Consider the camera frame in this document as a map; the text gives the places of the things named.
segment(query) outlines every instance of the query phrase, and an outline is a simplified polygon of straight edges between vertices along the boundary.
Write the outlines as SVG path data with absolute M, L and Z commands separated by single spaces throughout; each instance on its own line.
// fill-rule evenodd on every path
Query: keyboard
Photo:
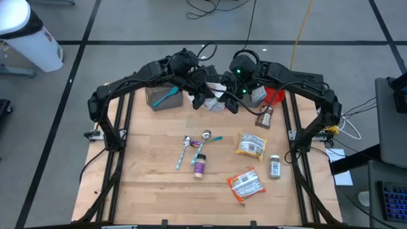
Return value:
M 378 181 L 383 218 L 407 223 L 407 184 Z

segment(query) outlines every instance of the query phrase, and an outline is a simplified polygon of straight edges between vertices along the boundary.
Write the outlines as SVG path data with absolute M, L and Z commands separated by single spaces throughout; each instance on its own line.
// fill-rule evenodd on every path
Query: wooden table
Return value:
M 294 123 L 291 101 L 287 101 Z M 297 95 L 301 123 L 305 127 L 315 117 L 312 101 Z M 118 100 L 110 103 L 109 117 L 114 122 Z M 159 225 L 167 219 L 170 225 L 301 225 L 298 199 L 291 165 L 284 162 L 288 151 L 286 125 L 281 104 L 274 107 L 270 130 L 254 125 L 256 117 L 240 108 L 238 114 L 225 110 L 211 113 L 204 108 L 195 111 L 187 96 L 180 108 L 153 112 L 146 105 L 144 90 L 135 94 L 132 119 L 127 139 L 125 162 L 116 206 L 115 224 Z M 123 110 L 121 123 L 125 119 Z M 190 162 L 196 148 L 187 148 L 179 171 L 176 171 L 183 138 L 201 140 L 201 133 L 209 129 L 212 136 L 223 136 L 222 141 L 206 144 L 205 177 L 193 177 Z M 236 154 L 239 132 L 255 134 L 268 139 L 264 160 Z M 313 147 L 325 150 L 323 143 Z M 87 160 L 104 147 L 103 141 L 90 144 Z M 270 155 L 280 155 L 281 178 L 268 177 Z M 314 188 L 322 203 L 341 221 L 333 177 L 326 155 L 314 149 L 308 153 Z M 72 220 L 80 218 L 100 193 L 107 153 L 92 163 L 83 174 Z M 254 167 L 265 193 L 257 193 L 240 204 L 233 196 L 226 180 Z M 308 220 L 312 214 L 304 192 Z M 107 219 L 110 197 L 107 197 L 104 219 Z

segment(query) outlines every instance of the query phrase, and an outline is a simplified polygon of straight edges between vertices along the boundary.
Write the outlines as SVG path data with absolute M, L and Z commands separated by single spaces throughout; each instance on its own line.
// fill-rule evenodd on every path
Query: paper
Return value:
M 337 160 L 345 157 L 345 152 L 343 149 L 326 149 L 326 153 L 328 154 L 330 162 L 334 162 L 334 161 L 337 161 Z M 335 175 L 335 182 L 336 182 L 336 185 L 341 185 L 341 186 L 353 186 L 354 185 L 349 171 L 342 172 L 341 174 Z

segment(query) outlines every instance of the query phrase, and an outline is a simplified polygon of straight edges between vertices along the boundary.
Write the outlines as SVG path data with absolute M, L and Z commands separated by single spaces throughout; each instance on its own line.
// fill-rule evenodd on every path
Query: cable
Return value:
M 92 159 L 90 159 L 90 161 L 88 163 L 85 164 L 85 166 L 82 168 L 81 174 L 79 175 L 79 184 L 82 181 L 82 175 L 83 175 L 83 172 L 85 171 L 85 169 L 89 166 L 89 164 L 91 164 L 94 160 L 96 160 L 96 158 L 98 158 L 103 152 L 105 152 L 105 150 L 106 150 L 106 148 L 102 149 L 102 151 L 97 153 L 96 156 L 94 156 Z
M 303 20 L 303 24 L 301 25 L 300 32 L 298 33 L 297 40 L 295 41 L 295 45 L 294 45 L 294 48 L 293 48 L 293 54 L 291 54 L 290 70 L 293 68 L 293 65 L 294 65 L 295 51 L 296 51 L 296 49 L 297 49 L 298 41 L 300 40 L 300 37 L 301 37 L 301 34 L 302 34 L 302 32 L 303 32 L 305 23 L 306 23 L 307 20 L 308 20 L 308 16 L 309 16 L 310 11 L 311 11 L 312 2 L 313 2 L 313 0 L 310 0 L 310 3 L 308 4 L 307 13 L 305 14 L 305 18 L 304 18 L 304 20 Z
M 121 137 L 121 140 L 123 140 L 126 136 L 127 136 L 127 131 L 123 134 L 123 136 Z M 105 152 L 105 150 L 106 150 L 106 147 L 105 147 L 104 149 L 102 149 L 102 151 L 100 151 L 99 153 L 97 153 L 96 156 L 94 156 L 92 159 L 90 159 L 88 163 L 85 164 L 85 166 L 82 168 L 81 174 L 79 175 L 79 184 L 80 184 L 81 181 L 82 181 L 82 175 L 83 175 L 85 169 L 86 169 L 94 160 L 96 160 L 96 158 L 98 158 L 103 152 Z
M 246 4 L 246 3 L 249 2 L 249 1 L 250 1 L 250 0 L 246 0 L 244 3 L 242 3 L 242 4 L 240 4 L 240 5 L 236 6 L 236 7 L 233 7 L 232 9 L 224 10 L 224 9 L 218 9 L 218 8 L 217 8 L 217 7 L 219 6 L 221 0 L 218 0 L 217 3 L 214 3 L 214 2 L 212 2 L 211 0 L 206 0 L 206 2 L 208 2 L 208 3 L 210 3 L 210 4 L 213 5 L 213 8 L 212 8 L 210 11 L 205 11 L 205 10 L 203 10 L 203 9 L 198 8 L 197 6 L 194 6 L 194 5 L 190 2 L 190 0 L 186 0 L 186 2 L 187 2 L 190 6 L 192 6 L 194 9 L 196 9 L 196 10 L 198 10 L 198 11 L 201 11 L 203 14 L 198 15 L 198 14 L 196 14 L 196 13 L 187 12 L 185 15 L 186 15 L 186 17 L 188 17 L 189 19 L 196 20 L 196 19 L 202 18 L 202 17 L 204 17 L 204 16 L 206 16 L 206 15 L 208 15 L 208 14 L 214 13 L 215 11 L 228 12 L 228 11 L 236 10 L 237 8 L 243 6 L 244 4 Z
M 249 43 L 250 32 L 252 31 L 254 10 L 256 9 L 256 3 L 257 3 L 257 0 L 254 0 L 253 11 L 252 11 L 252 18 L 250 19 L 249 33 L 247 34 L 246 44 L 244 45 L 244 47 L 242 48 L 242 50 L 244 50 L 244 49 L 246 48 L 247 44 Z
M 356 106 L 356 107 L 354 107 L 354 108 L 348 110 L 344 115 L 346 115 L 347 113 L 351 112 L 352 110 L 354 110 L 354 109 L 356 109 L 356 108 L 359 108 L 359 107 L 361 107 L 361 106 L 363 106 L 363 105 L 366 105 L 367 103 L 369 103 L 369 102 L 372 101 L 373 99 L 376 99 L 376 97 L 369 99 L 369 100 L 368 100 L 367 102 L 365 102 L 364 104 L 358 105 L 358 106 Z
M 369 217 L 372 217 L 374 220 L 376 220 L 377 222 L 379 222 L 379 223 L 381 223 L 381 224 L 387 226 L 388 228 L 391 228 L 391 229 L 398 229 L 398 228 L 396 228 L 396 227 L 394 227 L 394 226 L 391 226 L 391 225 L 389 225 L 389 224 L 383 222 L 382 220 L 380 220 L 380 219 L 374 217 L 372 214 L 370 214 L 370 213 L 368 213 L 367 211 L 365 211 L 364 209 L 362 209 L 362 208 L 361 208 L 359 205 L 357 205 L 350 197 L 348 197 L 346 194 L 344 194 L 344 192 L 342 192 L 342 190 L 336 185 L 335 178 L 334 178 L 333 180 L 334 180 L 335 186 L 337 187 L 337 189 L 339 190 L 339 192 L 342 193 L 342 195 L 344 195 L 344 196 L 345 196 L 356 208 L 358 208 L 361 212 L 365 213 L 365 214 L 368 215 Z
M 341 114 L 341 118 L 343 118 L 343 126 L 339 128 L 340 132 L 343 132 L 344 134 L 348 135 L 349 137 L 355 139 L 355 140 L 361 140 L 362 139 L 362 135 L 359 133 L 359 131 L 356 129 L 356 127 L 347 119 L 343 117 L 343 114 Z M 352 134 L 349 134 L 348 132 L 344 131 L 343 129 L 345 128 L 345 124 L 349 123 L 350 127 L 352 127 L 352 129 L 354 129 L 354 131 L 356 132 L 358 137 L 353 136 Z
M 288 163 L 288 164 L 292 164 L 292 163 L 294 163 L 294 162 L 297 162 L 298 161 L 298 159 L 300 159 L 300 157 L 301 157 L 301 153 L 298 153 L 298 156 L 295 158 L 295 161 L 288 161 L 287 160 L 287 155 L 289 154 L 291 152 L 291 150 L 289 150 L 285 155 L 284 155 L 284 161 L 286 162 L 286 163 Z
M 367 155 L 367 154 L 365 154 L 365 153 L 362 153 L 362 152 L 360 152 L 360 151 L 357 151 L 356 149 L 351 148 L 351 147 L 349 147 L 349 146 L 343 144 L 342 142 L 338 141 L 338 140 L 335 139 L 335 138 L 332 138 L 332 139 L 335 140 L 336 142 L 338 142 L 339 144 L 341 144 L 342 146 L 344 146 L 344 147 L 346 147 L 346 148 L 348 148 L 348 149 L 351 149 L 351 150 L 355 151 L 356 153 L 360 153 L 361 155 L 363 155 L 363 156 L 365 156 L 365 157 L 367 157 L 367 158 L 370 158 L 371 160 L 376 160 L 375 158 L 373 158 L 373 157 L 371 157 L 371 156 L 369 156 L 369 155 Z

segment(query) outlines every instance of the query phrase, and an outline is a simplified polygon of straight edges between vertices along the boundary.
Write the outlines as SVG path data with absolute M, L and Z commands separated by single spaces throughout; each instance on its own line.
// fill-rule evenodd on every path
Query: black cable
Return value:
M 123 136 L 121 137 L 121 140 L 123 140 L 125 137 L 127 136 L 127 131 L 123 134 Z M 92 159 L 89 160 L 88 163 L 85 164 L 85 166 L 82 168 L 81 174 L 79 175 L 79 184 L 82 181 L 82 175 L 85 171 L 85 169 L 94 161 L 96 160 L 96 158 L 98 158 L 103 152 L 105 152 L 106 147 L 104 149 L 102 149 L 102 151 L 100 151 L 99 153 L 96 154 L 96 156 L 94 156 Z
M 236 10 L 237 8 L 243 6 L 244 4 L 246 4 L 246 3 L 249 2 L 249 1 L 250 1 L 250 0 L 246 0 L 244 3 L 242 3 L 242 4 L 238 5 L 238 6 L 235 6 L 235 7 L 233 7 L 232 9 L 224 10 L 224 9 L 219 9 L 219 8 L 218 8 L 218 6 L 219 6 L 221 0 L 218 0 L 217 3 L 214 3 L 212 0 L 206 0 L 206 2 L 208 2 L 208 3 L 210 3 L 210 4 L 213 5 L 213 8 L 212 8 L 211 10 L 209 10 L 209 11 L 205 11 L 205 10 L 203 10 L 203 9 L 198 8 L 197 6 L 194 6 L 194 5 L 190 2 L 190 0 L 186 0 L 186 2 L 187 2 L 191 7 L 193 7 L 194 9 L 196 9 L 196 10 L 198 10 L 198 11 L 201 11 L 203 14 L 198 15 L 198 14 L 196 14 L 196 13 L 187 12 L 185 15 L 186 15 L 186 17 L 188 17 L 189 19 L 195 20 L 195 19 L 202 18 L 202 17 L 204 17 L 204 16 L 206 16 L 206 15 L 208 15 L 208 14 L 214 13 L 215 11 L 228 12 L 228 11 Z
M 351 149 L 351 150 L 355 151 L 356 153 L 360 153 L 361 155 L 363 155 L 363 156 L 365 156 L 365 157 L 367 157 L 367 158 L 370 158 L 371 160 L 376 160 L 376 159 L 374 159 L 373 157 L 371 157 L 371 156 L 369 156 L 369 155 L 367 155 L 367 154 L 365 154 L 365 153 L 362 153 L 362 152 L 360 152 L 360 151 L 357 151 L 356 149 L 351 148 L 351 147 L 349 147 L 349 146 L 343 144 L 342 142 L 338 141 L 338 140 L 335 139 L 335 138 L 332 138 L 332 139 L 335 140 L 336 142 L 338 142 L 339 144 L 341 144 L 342 146 L 344 146 L 344 147 L 346 147 L 346 148 L 348 148 L 348 149 Z
M 352 110 L 354 110 L 354 109 L 356 109 L 356 108 L 359 108 L 359 107 L 361 107 L 361 106 L 363 106 L 363 105 L 366 105 L 367 103 L 369 103 L 369 102 L 372 101 L 373 99 L 376 99 L 376 97 L 369 99 L 369 100 L 368 100 L 367 102 L 365 102 L 364 104 L 358 105 L 358 106 L 356 106 L 356 107 L 354 107 L 354 108 L 348 110 L 348 111 L 347 111 L 345 114 L 343 114 L 342 116 L 347 115 L 347 113 L 351 112 Z
M 294 162 L 297 162 L 298 161 L 298 159 L 300 159 L 300 157 L 301 157 L 301 153 L 298 153 L 298 156 L 295 158 L 295 161 L 288 161 L 287 160 L 287 155 L 289 154 L 291 152 L 291 150 L 289 150 L 285 155 L 284 155 L 284 161 L 286 162 L 286 163 L 288 163 L 288 164 L 292 164 L 292 163 L 294 163 Z
M 328 154 L 327 154 L 326 152 L 323 152 L 321 149 L 317 149 L 317 148 L 312 147 L 312 146 L 311 146 L 311 148 L 312 148 L 312 149 L 316 149 L 316 150 L 320 151 L 321 153 L 324 153 L 324 154 L 328 157 L 328 160 L 329 160 L 329 156 L 328 156 Z M 368 213 L 368 212 L 366 212 L 365 210 L 363 210 L 360 206 L 358 206 L 350 197 L 348 197 L 346 194 L 344 194 L 344 192 L 342 192 L 342 190 L 339 188 L 338 185 L 336 185 L 335 177 L 333 177 L 333 182 L 334 182 L 335 187 L 337 187 L 337 189 L 342 193 L 342 195 L 344 195 L 344 196 L 345 196 L 353 205 L 355 205 L 355 207 L 357 207 L 360 211 L 362 211 L 363 213 L 367 214 L 369 217 L 372 217 L 372 218 L 373 218 L 374 220 L 376 220 L 377 222 L 379 222 L 379 223 L 381 223 L 381 224 L 383 224 L 383 225 L 385 225 L 385 226 L 387 226 L 387 227 L 389 227 L 389 228 L 391 228 L 391 229 L 397 229 L 397 228 L 394 227 L 394 226 L 391 226 L 391 225 L 388 225 L 387 223 L 384 223 L 383 221 L 379 220 L 378 218 L 374 217 L 374 216 L 371 215 L 370 213 Z
M 246 48 L 247 44 L 249 43 L 250 32 L 252 31 L 254 10 L 256 9 L 256 3 L 257 3 L 257 0 L 254 0 L 253 11 L 252 11 L 252 18 L 250 19 L 249 33 L 247 34 L 246 44 L 244 45 L 244 47 L 242 48 L 242 50 L 244 50 L 244 49 Z
M 367 109 L 367 108 L 363 108 L 363 109 L 360 109 L 359 111 L 356 111 L 355 113 L 347 114 L 347 115 L 350 115 L 347 119 L 349 119 L 349 118 L 352 117 L 353 115 L 360 114 L 360 113 L 369 111 L 369 110 L 374 109 L 374 108 L 377 108 L 377 106 L 374 106 L 374 107 L 368 108 L 368 109 Z
M 214 13 L 215 10 L 216 10 L 216 8 L 217 8 L 217 6 L 218 6 L 219 3 L 221 2 L 221 0 L 219 0 L 216 4 L 213 3 L 212 1 L 206 1 L 206 2 L 208 2 L 208 3 L 213 4 L 213 6 L 214 6 L 213 9 L 211 9 L 210 11 L 201 10 L 200 8 L 194 6 L 192 3 L 190 3 L 189 0 L 186 0 L 186 2 L 187 2 L 190 6 L 192 6 L 193 8 L 195 8 L 195 9 L 197 9 L 197 10 L 199 10 L 199 11 L 201 11 L 201 12 L 203 13 L 202 15 L 197 15 L 196 13 L 192 13 L 192 12 L 187 12 L 187 13 L 185 14 L 187 18 L 192 19 L 192 20 L 195 20 L 195 19 L 202 18 L 202 17 L 204 17 L 204 16 L 206 16 L 206 15 L 208 15 L 208 14 L 210 14 L 210 13 Z
M 91 164 L 94 160 L 96 160 L 96 158 L 98 158 L 103 152 L 105 152 L 106 148 L 102 149 L 102 151 L 100 151 L 99 153 L 96 154 L 96 156 L 94 156 L 92 159 L 90 159 L 90 161 L 88 163 L 85 164 L 85 166 L 82 168 L 81 174 L 79 175 L 79 184 L 82 181 L 82 175 L 83 172 L 85 171 L 85 169 L 88 167 L 89 164 Z
M 377 222 L 379 222 L 379 223 L 381 223 L 381 224 L 387 226 L 388 228 L 391 228 L 391 229 L 398 229 L 398 228 L 396 228 L 396 227 L 394 227 L 394 226 L 391 226 L 391 225 L 389 225 L 389 224 L 383 222 L 382 220 L 380 220 L 380 219 L 374 217 L 372 214 L 368 213 L 367 211 L 363 210 L 363 209 L 362 209 L 359 205 L 357 205 L 350 197 L 348 197 L 346 194 L 344 194 L 344 192 L 342 192 L 342 190 L 336 185 L 335 178 L 333 179 L 333 181 L 334 181 L 334 183 L 335 183 L 335 186 L 337 187 L 337 190 L 339 190 L 339 192 L 342 193 L 342 195 L 344 195 L 344 196 L 345 196 L 355 207 L 357 207 L 361 212 L 365 213 L 365 214 L 368 215 L 369 217 L 372 217 L 374 220 L 376 220 Z

